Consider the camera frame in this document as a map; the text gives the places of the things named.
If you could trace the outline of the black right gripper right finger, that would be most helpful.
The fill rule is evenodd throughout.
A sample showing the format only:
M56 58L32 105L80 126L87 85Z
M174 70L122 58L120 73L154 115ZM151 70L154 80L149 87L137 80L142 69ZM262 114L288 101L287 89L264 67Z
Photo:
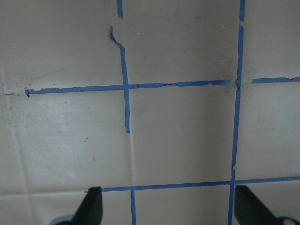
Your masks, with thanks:
M234 193L234 215L240 225L281 225L282 221L244 185L237 185Z

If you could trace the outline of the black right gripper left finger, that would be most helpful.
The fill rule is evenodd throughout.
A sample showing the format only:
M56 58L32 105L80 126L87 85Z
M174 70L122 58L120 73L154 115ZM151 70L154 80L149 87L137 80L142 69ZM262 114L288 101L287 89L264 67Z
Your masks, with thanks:
M103 218L103 201L101 187L89 188L75 215L72 225L99 225Z

